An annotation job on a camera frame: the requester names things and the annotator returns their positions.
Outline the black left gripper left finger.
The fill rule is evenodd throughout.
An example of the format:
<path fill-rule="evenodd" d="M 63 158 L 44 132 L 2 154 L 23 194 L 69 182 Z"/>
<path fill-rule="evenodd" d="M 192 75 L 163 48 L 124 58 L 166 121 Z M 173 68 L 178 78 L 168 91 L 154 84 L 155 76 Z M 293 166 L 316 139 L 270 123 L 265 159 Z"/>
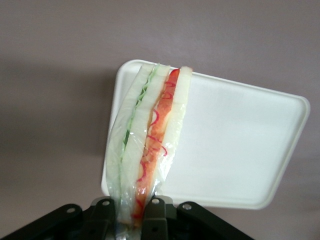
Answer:
<path fill-rule="evenodd" d="M 115 201 L 100 197 L 86 210 L 73 203 L 63 205 L 2 239 L 106 240 L 114 237 L 115 219 Z"/>

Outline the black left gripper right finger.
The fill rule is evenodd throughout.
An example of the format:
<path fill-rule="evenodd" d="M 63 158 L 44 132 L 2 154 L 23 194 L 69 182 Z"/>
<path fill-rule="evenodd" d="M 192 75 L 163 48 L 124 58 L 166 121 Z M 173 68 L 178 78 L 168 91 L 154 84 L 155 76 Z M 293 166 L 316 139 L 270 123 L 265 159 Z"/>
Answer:
<path fill-rule="evenodd" d="M 153 197 L 142 219 L 143 240 L 251 240 L 252 237 L 201 205 L 186 201 L 177 207 L 167 196 Z"/>

